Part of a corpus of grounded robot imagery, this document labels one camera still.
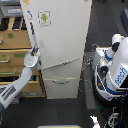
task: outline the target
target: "cabinet door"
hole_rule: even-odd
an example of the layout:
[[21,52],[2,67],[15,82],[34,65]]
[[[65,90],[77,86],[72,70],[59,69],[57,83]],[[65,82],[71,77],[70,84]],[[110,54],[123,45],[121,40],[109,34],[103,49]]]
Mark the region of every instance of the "cabinet door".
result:
[[[29,0],[23,15],[32,39],[30,22],[41,52],[42,68],[83,56],[92,0]],[[32,19],[28,20],[27,11]]]

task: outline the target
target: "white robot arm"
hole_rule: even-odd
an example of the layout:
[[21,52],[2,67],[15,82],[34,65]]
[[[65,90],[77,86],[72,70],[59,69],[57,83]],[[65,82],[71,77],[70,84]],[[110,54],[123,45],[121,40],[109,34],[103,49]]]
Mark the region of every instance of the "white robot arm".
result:
[[0,112],[8,107],[12,100],[28,83],[32,76],[32,70],[37,67],[39,57],[39,49],[35,49],[34,47],[33,49],[29,50],[24,58],[24,65],[26,67],[21,71],[19,79],[8,85],[0,86]]

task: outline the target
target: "drawer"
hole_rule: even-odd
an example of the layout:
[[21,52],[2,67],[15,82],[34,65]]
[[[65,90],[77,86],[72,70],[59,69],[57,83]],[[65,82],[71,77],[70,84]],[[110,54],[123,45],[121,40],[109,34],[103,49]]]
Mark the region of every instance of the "drawer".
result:
[[[0,85],[8,85],[10,82],[0,82]],[[29,81],[28,84],[21,90],[21,92],[40,92],[42,91],[40,87],[39,76],[37,76],[36,81]]]
[[1,0],[1,5],[20,5],[20,0]]
[[27,30],[13,31],[13,23],[15,18],[9,19],[8,29],[6,31],[0,31],[0,49],[20,49],[31,48],[30,40]]
[[42,69],[43,79],[49,78],[72,78],[80,77],[83,59],[73,60],[68,64],[61,64],[58,66]]
[[1,6],[5,17],[23,17],[21,6]]
[[0,50],[0,67],[1,66],[24,66],[24,57],[29,49],[20,50]]
[[43,80],[47,99],[77,98],[79,79]]
[[[24,67],[0,67],[0,77],[18,76]],[[38,70],[35,69],[32,75],[39,75]]]

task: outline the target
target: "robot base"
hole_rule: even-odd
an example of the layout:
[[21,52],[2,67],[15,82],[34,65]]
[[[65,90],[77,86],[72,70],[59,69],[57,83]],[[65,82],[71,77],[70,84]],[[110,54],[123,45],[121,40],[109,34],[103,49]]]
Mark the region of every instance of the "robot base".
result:
[[109,107],[113,107],[113,106],[116,106],[117,104],[119,104],[120,100],[115,100],[115,99],[112,99],[111,101],[108,101],[106,100],[105,98],[103,98],[99,92],[97,91],[97,87],[96,87],[96,84],[95,84],[95,77],[93,75],[93,79],[92,79],[92,84],[93,84],[93,94],[95,96],[95,98],[97,99],[97,101],[103,105],[103,106],[109,106]]

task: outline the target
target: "wire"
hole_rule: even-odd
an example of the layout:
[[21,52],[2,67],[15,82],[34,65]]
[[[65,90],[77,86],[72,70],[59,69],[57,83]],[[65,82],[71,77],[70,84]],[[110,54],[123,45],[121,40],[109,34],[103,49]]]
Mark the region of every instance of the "wire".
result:
[[97,0],[100,4],[104,4],[107,0]]
[[121,119],[120,119],[120,122],[119,122],[119,128],[121,126],[121,123],[122,123],[122,109],[123,109],[123,103],[124,103],[124,99],[125,97],[127,96],[128,92],[125,93],[124,97],[123,97],[123,100],[122,100],[122,103],[121,103]]
[[85,53],[84,57],[83,57],[83,66],[82,66],[82,70],[86,69],[88,66],[91,65],[92,63],[92,59],[93,56]]
[[88,92],[90,92],[91,90],[92,90],[92,83],[89,81],[89,80],[84,80],[85,82],[89,82],[90,84],[91,84],[91,86],[90,86],[90,89],[88,90],[88,91],[83,91],[83,90],[81,90],[81,88],[79,87],[79,91],[80,92],[82,92],[82,93],[84,93],[84,94],[86,94],[86,93],[88,93]]
[[93,45],[92,45],[92,52],[94,52],[94,51],[93,51],[93,47],[94,47],[94,46],[96,46],[97,48],[99,47],[99,45],[93,44]]

